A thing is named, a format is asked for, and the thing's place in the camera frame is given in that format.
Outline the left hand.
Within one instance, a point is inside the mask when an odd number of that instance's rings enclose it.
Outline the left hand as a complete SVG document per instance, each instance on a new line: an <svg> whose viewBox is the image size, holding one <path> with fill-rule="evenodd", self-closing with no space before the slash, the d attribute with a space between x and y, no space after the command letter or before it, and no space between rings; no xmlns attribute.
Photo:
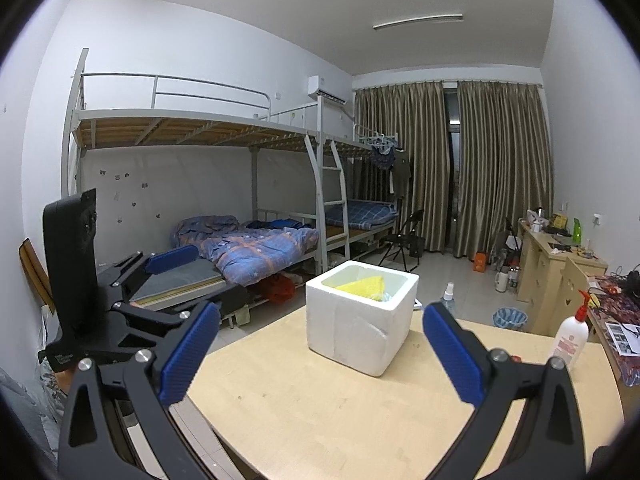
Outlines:
<svg viewBox="0 0 640 480"><path fill-rule="evenodd" d="M54 372L55 382L58 385L58 388L63 391L65 394L70 393L70 388L72 388L72 383L74 379L75 370L70 368L69 370L62 370L62 372Z"/></svg>

